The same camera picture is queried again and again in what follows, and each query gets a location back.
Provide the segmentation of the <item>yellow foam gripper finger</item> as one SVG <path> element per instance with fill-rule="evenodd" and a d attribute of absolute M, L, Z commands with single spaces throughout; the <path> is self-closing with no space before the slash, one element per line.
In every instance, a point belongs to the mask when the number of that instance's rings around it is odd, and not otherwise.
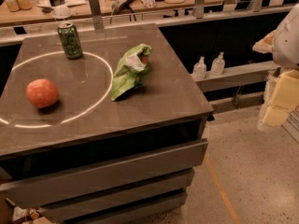
<path fill-rule="evenodd" d="M 299 71 L 287 70 L 268 76 L 257 128 L 270 132 L 281 126 L 299 105 Z"/>

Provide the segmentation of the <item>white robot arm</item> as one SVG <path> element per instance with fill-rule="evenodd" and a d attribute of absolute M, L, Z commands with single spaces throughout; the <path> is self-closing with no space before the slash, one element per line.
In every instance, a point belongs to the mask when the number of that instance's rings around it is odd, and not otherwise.
<path fill-rule="evenodd" d="M 273 62 L 282 68 L 278 77 L 269 75 L 258 128 L 273 130 L 281 126 L 299 105 L 299 5 L 295 5 L 277 29 L 252 48 L 260 53 L 271 53 Z"/>

